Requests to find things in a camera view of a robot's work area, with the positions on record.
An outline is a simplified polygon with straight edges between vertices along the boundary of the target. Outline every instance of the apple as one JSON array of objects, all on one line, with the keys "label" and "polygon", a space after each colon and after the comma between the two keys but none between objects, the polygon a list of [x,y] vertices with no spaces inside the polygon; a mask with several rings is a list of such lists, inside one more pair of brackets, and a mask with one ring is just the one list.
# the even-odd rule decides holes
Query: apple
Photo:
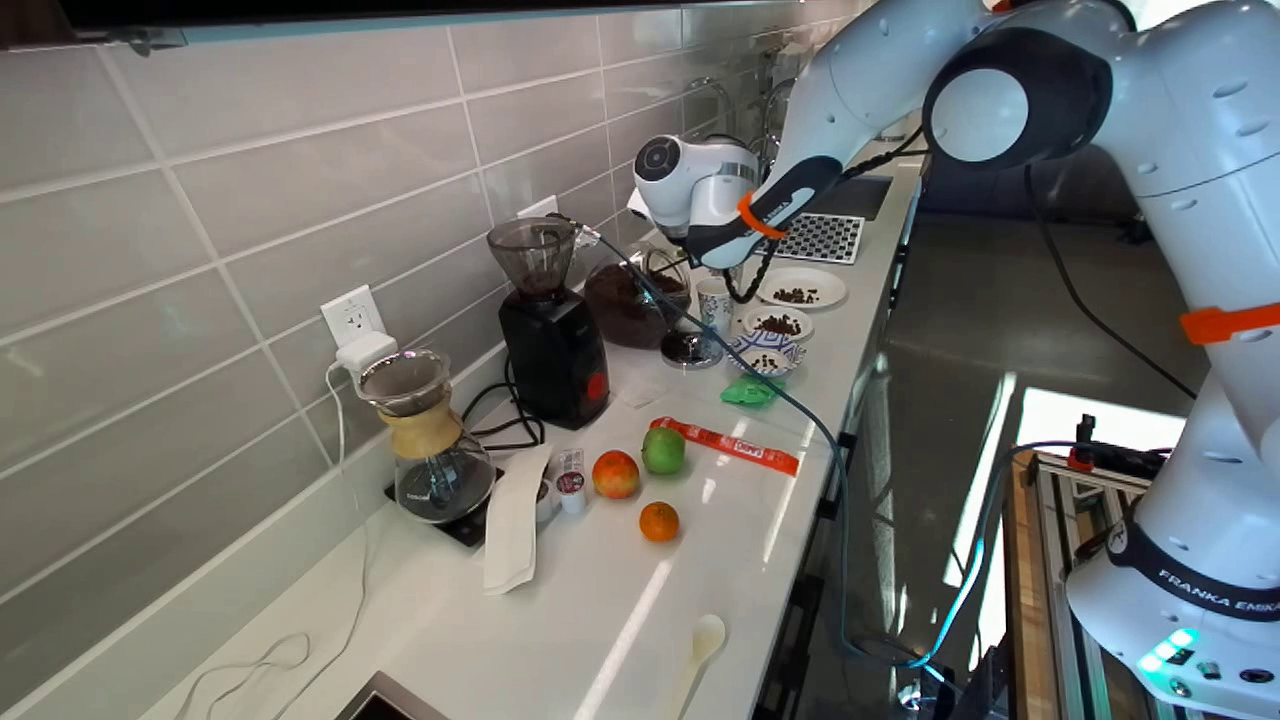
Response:
[{"label": "apple", "polygon": [[648,429],[640,448],[648,477],[681,477],[683,473],[683,437],[672,429]]}]

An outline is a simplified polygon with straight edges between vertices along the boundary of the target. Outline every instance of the spoon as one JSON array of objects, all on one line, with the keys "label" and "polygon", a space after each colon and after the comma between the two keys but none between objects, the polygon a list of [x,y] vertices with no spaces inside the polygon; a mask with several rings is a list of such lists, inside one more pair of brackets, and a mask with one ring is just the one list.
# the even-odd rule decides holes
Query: spoon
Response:
[{"label": "spoon", "polygon": [[727,626],[721,616],[700,616],[687,636],[687,660],[672,696],[672,720],[683,720],[695,680],[721,655]]}]

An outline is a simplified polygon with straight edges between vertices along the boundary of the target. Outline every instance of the cup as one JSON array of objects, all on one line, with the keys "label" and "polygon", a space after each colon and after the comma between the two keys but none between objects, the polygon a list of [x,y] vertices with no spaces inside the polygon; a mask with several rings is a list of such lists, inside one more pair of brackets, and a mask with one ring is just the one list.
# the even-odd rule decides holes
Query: cup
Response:
[{"label": "cup", "polygon": [[721,274],[710,274],[710,270],[690,270],[690,297],[695,297],[695,319],[703,323],[700,327],[700,346],[703,346],[703,356],[706,359],[721,359],[723,356],[723,343],[732,343],[732,312],[727,312],[727,286],[723,286],[723,279]]}]

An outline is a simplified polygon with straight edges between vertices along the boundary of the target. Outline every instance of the coffee grinder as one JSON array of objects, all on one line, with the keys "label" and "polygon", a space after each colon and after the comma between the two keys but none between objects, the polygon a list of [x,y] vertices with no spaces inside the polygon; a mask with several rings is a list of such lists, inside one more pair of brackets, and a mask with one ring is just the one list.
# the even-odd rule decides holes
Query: coffee grinder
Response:
[{"label": "coffee grinder", "polygon": [[514,405],[561,429],[583,429],[607,408],[601,323],[562,286],[576,232],[566,214],[521,214],[486,232],[492,254],[514,283],[499,306]]}]

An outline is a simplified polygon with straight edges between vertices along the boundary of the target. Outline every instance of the orange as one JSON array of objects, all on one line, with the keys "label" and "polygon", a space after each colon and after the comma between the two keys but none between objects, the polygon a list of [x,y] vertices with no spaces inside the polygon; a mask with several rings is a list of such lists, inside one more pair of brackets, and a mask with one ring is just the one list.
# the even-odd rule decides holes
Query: orange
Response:
[{"label": "orange", "polygon": [[681,541],[681,513],[672,503],[644,503],[640,534],[648,544],[677,544]]},{"label": "orange", "polygon": [[637,454],[627,454],[620,448],[601,451],[594,463],[593,463],[593,483],[594,483],[594,495],[607,495],[607,499],[640,495],[640,463],[637,463]]}]

